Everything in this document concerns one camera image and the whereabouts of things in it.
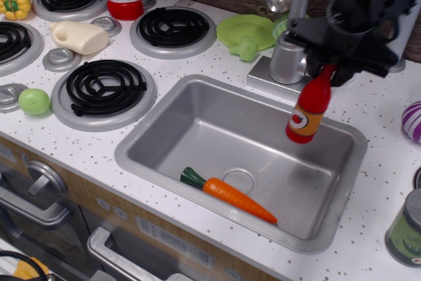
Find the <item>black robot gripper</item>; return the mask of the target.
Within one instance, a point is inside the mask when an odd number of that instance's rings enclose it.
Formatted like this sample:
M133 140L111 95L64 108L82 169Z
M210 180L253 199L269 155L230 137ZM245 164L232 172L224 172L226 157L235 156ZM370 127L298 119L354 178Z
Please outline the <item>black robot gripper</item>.
M346 84L363 70L384 77L398 62L387 47L399 34L398 18L416 0L331 0L319 18L294 18L285 39L305 50L307 76L316 78L337 64L331 87Z

